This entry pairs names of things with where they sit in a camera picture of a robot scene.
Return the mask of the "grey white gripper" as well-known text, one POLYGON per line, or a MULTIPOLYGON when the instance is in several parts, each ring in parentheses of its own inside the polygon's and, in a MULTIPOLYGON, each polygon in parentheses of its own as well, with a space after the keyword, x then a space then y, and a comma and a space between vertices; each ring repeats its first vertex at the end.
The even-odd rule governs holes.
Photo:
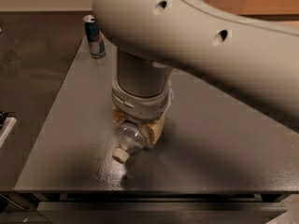
POLYGON ((112 81, 112 119, 115 128, 119 128, 128 117, 146 120, 138 124, 146 147, 154 148, 163 129, 165 116, 163 115, 172 103, 171 81, 167 80, 163 91, 152 97, 139 97, 129 94, 121 88, 116 80, 112 81))

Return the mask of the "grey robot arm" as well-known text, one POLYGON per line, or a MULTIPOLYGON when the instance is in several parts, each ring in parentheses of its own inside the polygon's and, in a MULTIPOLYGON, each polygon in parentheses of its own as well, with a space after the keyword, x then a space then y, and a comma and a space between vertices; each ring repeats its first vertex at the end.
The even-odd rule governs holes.
POLYGON ((299 33, 239 17, 203 0, 93 0, 117 48, 112 99, 122 119, 156 120, 177 68, 292 130, 299 127, 299 33))

